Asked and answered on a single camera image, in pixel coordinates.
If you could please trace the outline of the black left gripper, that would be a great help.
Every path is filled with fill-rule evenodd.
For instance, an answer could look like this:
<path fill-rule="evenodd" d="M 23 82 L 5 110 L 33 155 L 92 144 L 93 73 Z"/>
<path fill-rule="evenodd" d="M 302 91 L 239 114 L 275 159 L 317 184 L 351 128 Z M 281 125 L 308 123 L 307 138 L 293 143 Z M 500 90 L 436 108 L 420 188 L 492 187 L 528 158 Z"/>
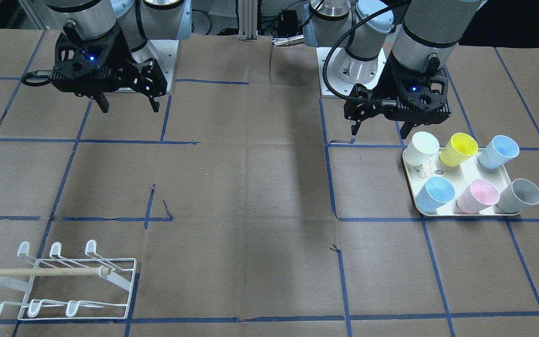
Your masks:
<path fill-rule="evenodd" d="M 437 53 L 425 58 L 425 71 L 403 66 L 391 52 L 374 89 L 355 84 L 343 111 L 356 136 L 363 121 L 383 114 L 391 121 L 402 121 L 400 137 L 406 140 L 419 125 L 440 124 L 452 111 L 447 102 L 448 77 Z"/>

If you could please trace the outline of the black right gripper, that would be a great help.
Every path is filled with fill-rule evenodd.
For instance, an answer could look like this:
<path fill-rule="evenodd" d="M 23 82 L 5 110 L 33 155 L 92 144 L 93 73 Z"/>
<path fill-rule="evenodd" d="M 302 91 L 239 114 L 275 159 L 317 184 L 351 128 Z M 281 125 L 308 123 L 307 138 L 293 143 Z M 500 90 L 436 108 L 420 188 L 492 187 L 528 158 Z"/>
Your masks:
<path fill-rule="evenodd" d="M 108 113 L 104 93 L 129 88 L 149 97 L 159 112 L 160 96 L 166 94 L 167 80 L 155 58 L 137 63 L 118 23 L 109 32 L 93 39 L 81 38 L 78 25 L 67 21 L 55 44 L 51 84 L 62 92 L 95 97 L 102 111 Z"/>

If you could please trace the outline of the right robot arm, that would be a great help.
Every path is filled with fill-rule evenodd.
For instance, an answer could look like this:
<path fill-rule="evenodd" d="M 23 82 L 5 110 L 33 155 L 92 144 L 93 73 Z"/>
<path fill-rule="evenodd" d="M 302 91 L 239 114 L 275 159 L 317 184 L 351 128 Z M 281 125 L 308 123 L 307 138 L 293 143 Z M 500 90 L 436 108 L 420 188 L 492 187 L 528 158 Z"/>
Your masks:
<path fill-rule="evenodd" d="M 106 93 L 126 88 L 147 97 L 154 112 L 168 91 L 167 67 L 154 40 L 191 33 L 189 0 L 47 0 L 62 32 L 54 67 L 42 76 L 60 92 L 109 110 Z"/>

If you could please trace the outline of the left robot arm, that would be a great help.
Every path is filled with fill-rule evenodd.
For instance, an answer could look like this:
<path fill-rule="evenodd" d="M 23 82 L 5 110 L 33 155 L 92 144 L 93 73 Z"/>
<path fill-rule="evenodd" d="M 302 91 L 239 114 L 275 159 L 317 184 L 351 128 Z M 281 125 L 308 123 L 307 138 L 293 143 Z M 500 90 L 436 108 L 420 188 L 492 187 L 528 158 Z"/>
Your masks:
<path fill-rule="evenodd" d="M 305 44 L 328 48 L 320 81 L 344 100 L 351 134 L 379 115 L 402 122 L 403 139 L 446 121 L 445 62 L 480 7 L 479 0 L 309 0 Z"/>

